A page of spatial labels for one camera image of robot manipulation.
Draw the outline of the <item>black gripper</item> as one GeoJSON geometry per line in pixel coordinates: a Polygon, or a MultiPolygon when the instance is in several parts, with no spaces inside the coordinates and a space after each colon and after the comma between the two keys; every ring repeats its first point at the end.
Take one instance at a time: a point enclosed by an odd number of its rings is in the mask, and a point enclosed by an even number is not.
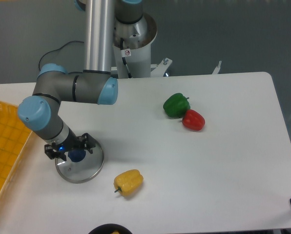
{"type": "Polygon", "coordinates": [[[44,153],[50,159],[60,158],[63,161],[67,161],[65,152],[74,149],[82,149],[93,154],[93,148],[95,147],[96,140],[90,134],[84,133],[77,138],[70,128],[63,128],[62,131],[50,141],[50,144],[45,144],[44,153]]]}

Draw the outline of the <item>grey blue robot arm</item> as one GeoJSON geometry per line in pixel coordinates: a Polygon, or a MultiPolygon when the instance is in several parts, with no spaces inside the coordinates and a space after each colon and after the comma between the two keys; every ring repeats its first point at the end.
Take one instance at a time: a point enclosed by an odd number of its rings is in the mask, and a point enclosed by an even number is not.
{"type": "Polygon", "coordinates": [[[111,76],[115,21],[133,24],[143,16],[140,0],[88,0],[84,40],[84,70],[69,74],[56,64],[44,65],[33,94],[18,107],[18,116],[27,128],[45,141],[50,159],[66,158],[73,150],[91,152],[96,143],[89,134],[76,136],[59,117],[63,101],[112,105],[118,96],[118,81],[111,76]]]}

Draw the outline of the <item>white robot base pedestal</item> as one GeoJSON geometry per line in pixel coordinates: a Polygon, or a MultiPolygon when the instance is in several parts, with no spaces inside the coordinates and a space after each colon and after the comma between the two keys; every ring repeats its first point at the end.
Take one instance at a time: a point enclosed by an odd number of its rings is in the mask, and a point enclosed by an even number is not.
{"type": "Polygon", "coordinates": [[[172,65],[172,59],[151,62],[151,46],[157,36],[154,19],[143,13],[134,24],[124,24],[117,19],[114,26],[113,51],[119,79],[163,77],[172,65]]]}

